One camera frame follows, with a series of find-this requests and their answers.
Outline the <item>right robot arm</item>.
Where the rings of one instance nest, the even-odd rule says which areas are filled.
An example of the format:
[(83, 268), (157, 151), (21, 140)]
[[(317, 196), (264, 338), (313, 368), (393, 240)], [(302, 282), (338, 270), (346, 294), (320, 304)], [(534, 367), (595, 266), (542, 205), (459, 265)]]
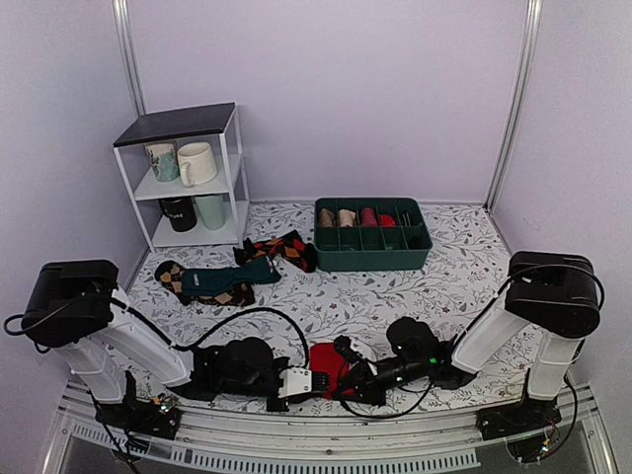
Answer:
[(525, 378), (522, 400), (511, 410), (521, 431), (545, 419), (579, 347), (600, 322), (605, 299), (589, 259), (579, 255), (520, 251), (510, 260), (507, 279), (492, 300), (459, 335), (440, 340), (430, 326), (411, 317), (386, 331), (393, 356), (370, 362), (346, 337), (334, 343), (346, 363), (333, 399), (382, 406), (388, 390), (425, 378), (432, 387), (455, 390), (473, 381), (491, 357), (528, 326), (542, 332)]

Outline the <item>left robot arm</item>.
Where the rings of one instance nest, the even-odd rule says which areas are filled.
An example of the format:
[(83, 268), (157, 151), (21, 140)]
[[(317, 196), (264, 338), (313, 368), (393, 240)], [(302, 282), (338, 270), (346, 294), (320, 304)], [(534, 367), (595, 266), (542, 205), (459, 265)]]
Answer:
[(17, 335), (57, 351), (71, 371), (125, 428), (146, 421), (146, 407), (125, 391), (125, 375), (108, 354), (114, 348), (187, 400), (211, 402), (222, 394), (263, 397), (272, 412), (325, 394), (331, 377), (307, 364), (293, 366), (262, 339), (223, 346), (202, 340), (179, 346), (131, 307), (107, 260), (48, 263), (40, 271)]

